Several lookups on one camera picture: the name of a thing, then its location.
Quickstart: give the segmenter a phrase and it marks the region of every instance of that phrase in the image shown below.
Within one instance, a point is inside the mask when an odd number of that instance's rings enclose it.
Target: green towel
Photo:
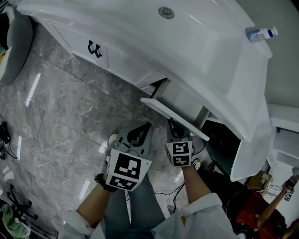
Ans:
[[[15,239],[28,238],[28,228],[15,222],[13,210],[8,204],[2,206],[2,212],[2,221],[9,234]]]

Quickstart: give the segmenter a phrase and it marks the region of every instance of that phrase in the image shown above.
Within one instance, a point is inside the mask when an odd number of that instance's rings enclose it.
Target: white sink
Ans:
[[[160,16],[161,7],[174,17]],[[98,29],[92,34],[138,52],[240,140],[251,141],[271,51],[248,41],[245,29],[254,23],[234,0],[24,0],[18,9]]]

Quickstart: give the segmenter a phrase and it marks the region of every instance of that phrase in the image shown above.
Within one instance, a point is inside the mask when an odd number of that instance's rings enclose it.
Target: jeans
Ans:
[[[106,239],[153,239],[150,230],[165,220],[148,174],[141,184],[129,192],[131,222],[124,190],[111,194],[105,220]]]

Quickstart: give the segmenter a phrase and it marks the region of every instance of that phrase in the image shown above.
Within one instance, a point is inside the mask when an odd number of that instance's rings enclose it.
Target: cabinet handle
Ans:
[[[88,44],[87,49],[88,49],[88,51],[89,51],[90,54],[93,54],[93,53],[94,53],[94,50],[92,51],[92,50],[90,49],[90,46],[91,46],[92,44],[93,44],[93,42],[92,42],[91,40],[89,40],[89,44]]]
[[[97,58],[100,58],[102,56],[101,54],[98,53],[98,49],[100,49],[100,46],[98,44],[96,44],[95,46],[96,46],[95,51],[94,51],[95,56]]]

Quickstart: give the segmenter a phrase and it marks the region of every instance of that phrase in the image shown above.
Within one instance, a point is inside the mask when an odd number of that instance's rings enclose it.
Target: shirt sleeve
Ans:
[[[59,233],[59,239],[106,239],[103,232],[103,223],[95,229],[76,211],[64,213],[65,224]]]
[[[216,193],[204,195],[182,210],[187,238],[237,239]]]

